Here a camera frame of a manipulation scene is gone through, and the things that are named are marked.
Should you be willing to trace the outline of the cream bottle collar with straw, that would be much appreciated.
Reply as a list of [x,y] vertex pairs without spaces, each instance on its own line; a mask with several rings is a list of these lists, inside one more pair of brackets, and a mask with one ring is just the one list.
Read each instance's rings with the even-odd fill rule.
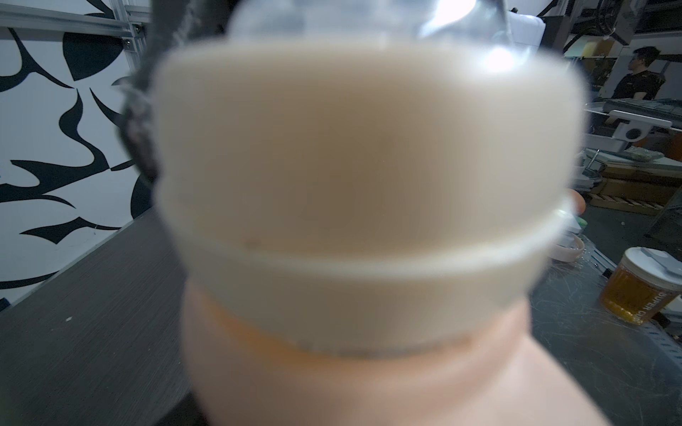
[[565,232],[584,79],[496,1],[248,1],[153,80],[156,209],[188,273],[316,351],[461,337]]

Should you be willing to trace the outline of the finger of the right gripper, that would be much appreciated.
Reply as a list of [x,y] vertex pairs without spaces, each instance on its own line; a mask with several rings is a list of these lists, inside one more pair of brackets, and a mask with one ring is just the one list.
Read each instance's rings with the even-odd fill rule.
[[207,38],[221,37],[234,10],[228,0],[153,1],[146,48],[125,87],[119,135],[140,175],[158,176],[153,141],[152,77],[167,53]]

